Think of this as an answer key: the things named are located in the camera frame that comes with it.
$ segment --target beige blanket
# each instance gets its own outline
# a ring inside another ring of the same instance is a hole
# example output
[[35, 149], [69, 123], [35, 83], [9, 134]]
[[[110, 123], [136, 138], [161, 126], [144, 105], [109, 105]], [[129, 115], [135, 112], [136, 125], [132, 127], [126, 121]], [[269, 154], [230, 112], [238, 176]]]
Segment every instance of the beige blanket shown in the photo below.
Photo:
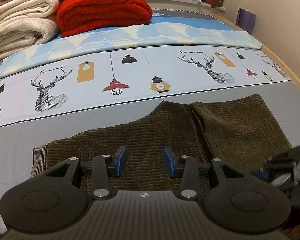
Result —
[[30, 46], [48, 42], [58, 33], [55, 21], [26, 18], [0, 24], [0, 60]]
[[60, 0], [12, 0], [0, 6], [0, 24], [27, 18], [43, 18], [55, 13]]

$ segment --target stack of blankets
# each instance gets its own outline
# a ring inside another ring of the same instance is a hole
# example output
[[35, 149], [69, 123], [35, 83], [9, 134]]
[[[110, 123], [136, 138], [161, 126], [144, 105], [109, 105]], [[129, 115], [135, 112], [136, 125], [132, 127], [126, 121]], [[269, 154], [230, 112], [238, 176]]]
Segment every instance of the stack of blankets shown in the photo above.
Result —
[[108, 26], [146, 24], [144, 0], [0, 0], [0, 60], [61, 37]]

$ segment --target red lamp print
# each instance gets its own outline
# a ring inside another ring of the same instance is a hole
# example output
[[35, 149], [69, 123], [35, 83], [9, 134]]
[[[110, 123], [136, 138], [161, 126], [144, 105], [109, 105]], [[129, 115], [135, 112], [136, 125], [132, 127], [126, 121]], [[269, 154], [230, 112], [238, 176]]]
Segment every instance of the red lamp print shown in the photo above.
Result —
[[252, 76], [254, 79], [258, 79], [258, 78], [257, 78], [258, 74], [253, 73], [252, 71], [248, 70], [247, 68], [246, 68], [246, 70], [247, 70], [247, 72], [248, 72], [248, 76]]
[[128, 88], [128, 85], [125, 84], [121, 84], [118, 80], [116, 80], [114, 78], [114, 72], [113, 72], [113, 65], [112, 65], [112, 59], [111, 59], [111, 53], [110, 53], [110, 61], [111, 61], [111, 68], [112, 68], [112, 76], [113, 76], [113, 80], [110, 82], [110, 85], [105, 87], [103, 89], [104, 91], [110, 91], [111, 94], [117, 96], [120, 95], [122, 93], [122, 89], [124, 88]]

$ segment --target blue and white patterned fabric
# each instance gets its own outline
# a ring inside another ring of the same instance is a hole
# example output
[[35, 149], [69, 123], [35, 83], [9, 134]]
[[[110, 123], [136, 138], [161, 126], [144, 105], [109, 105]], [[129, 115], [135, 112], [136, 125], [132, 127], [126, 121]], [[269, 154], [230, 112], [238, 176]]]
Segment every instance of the blue and white patterned fabric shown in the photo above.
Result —
[[95, 52], [181, 44], [247, 49], [260, 49], [262, 46], [262, 43], [244, 31], [204, 29], [171, 22], [135, 25], [82, 33], [32, 46], [3, 60], [0, 79], [47, 63]]

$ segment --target ridged gray surface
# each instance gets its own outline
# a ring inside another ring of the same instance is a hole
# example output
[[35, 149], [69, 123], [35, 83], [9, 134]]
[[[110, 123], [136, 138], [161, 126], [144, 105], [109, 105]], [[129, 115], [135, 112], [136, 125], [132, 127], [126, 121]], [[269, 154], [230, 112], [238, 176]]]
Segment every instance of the ridged gray surface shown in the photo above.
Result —
[[226, 231], [196, 202], [180, 200], [172, 191], [143, 193], [118, 191], [110, 200], [95, 201], [83, 219], [62, 231], [26, 235], [11, 230], [2, 240], [288, 240], [280, 231], [253, 236]]

